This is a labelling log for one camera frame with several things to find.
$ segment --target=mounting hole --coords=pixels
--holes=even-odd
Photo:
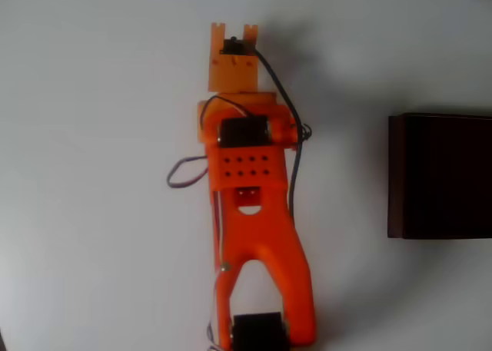
[[[239,207],[238,209],[244,215],[255,215],[255,214],[258,214],[260,212],[261,205],[255,205],[252,207]]]

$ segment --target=wire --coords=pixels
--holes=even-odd
[[[244,107],[244,105],[241,105],[239,103],[236,103],[235,101],[232,101],[232,100],[229,100],[227,98],[224,98],[220,95],[214,95],[212,97],[210,97],[204,104],[203,108],[201,109],[201,113],[200,113],[200,127],[203,129],[203,122],[204,122],[204,119],[205,119],[205,112],[207,111],[207,108],[208,108],[208,105],[214,100],[214,99],[221,99],[222,101],[225,101],[226,103],[229,103],[231,104],[232,106],[234,106],[234,108],[239,112],[241,113],[242,115],[244,115],[245,117],[254,117],[254,114],[251,113],[248,109],[246,109]]]
[[[179,169],[179,167],[182,164],[188,163],[190,161],[198,161],[200,159],[206,159],[206,158],[207,158],[207,156],[206,155],[203,155],[203,156],[200,156],[200,157],[184,157],[184,158],[180,159],[173,166],[173,168],[171,169],[171,171],[168,174],[168,177],[166,178],[166,182],[167,182],[168,186],[170,188],[186,188],[186,187],[190,187],[193,184],[196,184],[200,179],[203,178],[204,175],[207,174],[208,168],[205,168],[204,171],[201,172],[197,177],[194,177],[194,178],[192,178],[190,180],[185,180],[183,182],[171,182],[171,178],[172,178],[172,176],[175,175],[176,171]]]
[[[254,117],[254,114],[251,113],[248,109],[246,109],[244,107],[244,105],[241,105],[239,103],[236,103],[235,101],[232,101],[232,100],[229,100],[227,98],[224,98],[220,95],[213,95],[211,96],[204,104],[203,108],[201,109],[201,113],[200,113],[200,127],[203,128],[203,122],[204,122],[204,117],[205,117],[205,112],[207,111],[207,108],[208,108],[208,105],[214,100],[214,99],[221,99],[222,101],[225,101],[229,104],[232,104],[232,106],[234,106],[234,108],[239,112],[241,113],[242,115],[244,115],[245,117]],[[192,186],[193,184],[196,184],[200,179],[203,178],[204,175],[207,174],[208,172],[208,168],[205,168],[203,170],[203,172],[201,172],[197,177],[194,177],[190,180],[186,180],[186,181],[183,181],[183,182],[171,182],[171,178],[172,176],[176,173],[176,171],[179,169],[179,167],[184,164],[184,163],[188,163],[190,161],[197,161],[199,159],[206,159],[207,156],[204,155],[204,156],[200,156],[200,157],[184,157],[182,159],[180,159],[174,166],[173,168],[171,169],[171,171],[169,172],[168,174],[168,177],[166,178],[166,183],[168,184],[168,186],[170,188],[186,188],[186,187],[190,187]]]
[[[256,48],[251,48],[251,50],[258,57],[260,62],[263,64],[264,68],[267,70],[272,81],[277,87],[278,92],[280,92],[280,95],[285,100],[285,103],[287,104],[289,110],[292,113],[292,116],[294,117],[295,127],[297,128],[298,131],[298,143],[297,143],[298,149],[296,150],[295,153],[294,166],[292,167],[291,185],[289,187],[289,193],[288,193],[289,211],[291,213],[292,219],[294,219],[294,191],[295,191],[295,182],[298,178],[299,164],[301,162],[302,143],[311,137],[313,131],[311,130],[311,127],[309,127],[307,124],[304,125],[302,124],[301,119],[299,118],[298,111],[294,106],[294,103],[292,103],[292,100],[289,98],[289,95],[285,91],[284,86],[282,86],[282,83],[278,79],[273,68],[270,66],[270,64],[265,59],[265,57]]]

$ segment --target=white table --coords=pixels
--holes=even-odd
[[[0,0],[8,350],[205,350],[208,184],[164,176],[203,152],[211,22],[260,25],[314,129],[296,194],[313,350],[490,350],[492,240],[385,237],[387,116],[489,107],[492,0]],[[280,306],[248,264],[233,310]]]

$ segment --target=dark brown box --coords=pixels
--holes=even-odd
[[[492,237],[492,118],[389,118],[388,237]]]

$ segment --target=orange plastic bracket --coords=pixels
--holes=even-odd
[[[224,349],[231,348],[230,297],[242,266],[249,260],[260,260],[283,297],[291,345],[306,346],[316,337],[311,274],[288,211],[284,156],[284,149],[297,142],[297,134],[290,111],[277,104],[274,94],[237,93],[256,90],[258,61],[245,56],[232,64],[230,55],[219,55],[224,29],[225,25],[212,25],[210,89],[228,91],[221,96],[242,104],[253,114],[266,115],[272,144],[220,147],[222,120],[241,115],[220,99],[209,104],[200,139],[208,156],[215,268],[219,270],[222,263],[230,267],[217,281],[219,341]],[[256,40],[257,30],[256,26],[246,26],[244,35]],[[228,77],[226,74],[232,71],[237,75]],[[261,209],[248,215],[240,210],[247,206]]]
[[[245,25],[243,40],[256,45],[258,26]],[[212,24],[208,90],[211,92],[256,92],[258,58],[253,55],[222,55],[225,24]]]

